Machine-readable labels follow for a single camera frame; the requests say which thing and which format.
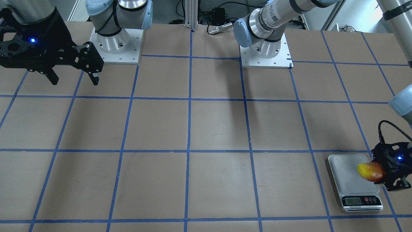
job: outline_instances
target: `black band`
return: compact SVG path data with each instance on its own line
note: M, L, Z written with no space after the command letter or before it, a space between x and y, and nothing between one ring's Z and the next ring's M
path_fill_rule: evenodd
M307 12L307 10L302 9L297 5L296 0L289 0L289 3L290 3L290 6L292 7L292 9L294 11L296 11L296 13L303 14L303 13Z
M317 0L311 0L311 1L315 6L320 7L320 8L327 8L328 6L331 5L331 4L327 5L327 4L318 2Z
M410 9L412 9L412 1L406 2L406 3L398 6L395 9L388 10L387 12L385 12L383 14L384 20L385 21L391 20L391 19L395 18L396 16L407 12Z
M280 37L280 38L277 39L277 40L264 39L264 41L270 42L270 43L276 43L276 42L280 41L281 39L282 39L282 37Z
M113 2L113 19L115 21L116 27L121 28L119 21L117 20L117 1Z
M115 36L115 35L119 34L121 31L122 31L122 29L120 28L118 31L116 31L114 33L111 33L111 34L102 34L102 33L99 33L99 32L98 32L98 34L101 35L101 36L104 36L104 37L111 37L111 36Z
M145 8L148 2L149 2L149 0L147 0L143 5L139 6L138 8L133 8L133 9L125 8L125 7L121 6L121 5L119 5L119 7L120 7L121 9L126 10L126 11L138 11L138 10L141 10L141 9Z

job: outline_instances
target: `metal connector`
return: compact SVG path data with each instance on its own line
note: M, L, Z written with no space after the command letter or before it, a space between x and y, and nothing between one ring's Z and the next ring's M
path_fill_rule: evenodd
M217 26L215 29L209 30L208 34L209 35L216 35L216 34L222 33L225 30L229 30L232 27L233 27L233 23L228 23L228 24L224 24L224 25L221 25L221 26Z

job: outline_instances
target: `mango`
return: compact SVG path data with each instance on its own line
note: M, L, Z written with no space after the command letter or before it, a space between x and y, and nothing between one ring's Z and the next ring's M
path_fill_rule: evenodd
M361 177L372 182L378 182L386 175L379 162L361 163L357 169Z

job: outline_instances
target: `digital kitchen scale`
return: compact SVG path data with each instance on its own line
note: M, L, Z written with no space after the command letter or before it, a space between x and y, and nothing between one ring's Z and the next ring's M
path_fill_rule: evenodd
M326 159L326 168L336 199L347 212L383 209L379 186L358 174L358 164L368 162L361 154L330 155Z

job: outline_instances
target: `metal base plate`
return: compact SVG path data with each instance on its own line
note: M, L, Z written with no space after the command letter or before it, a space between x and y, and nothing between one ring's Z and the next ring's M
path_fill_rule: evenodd
M122 53L111 54L104 52L97 43L95 29L91 31L90 41L93 42L105 64L139 64L142 48L143 30L126 29L132 44L129 49Z
M282 36L282 46L279 54L274 58L261 58L250 52L250 47L240 47L240 55L242 57L242 67L244 68L269 68L269 69L288 69L293 68L292 58L286 36Z

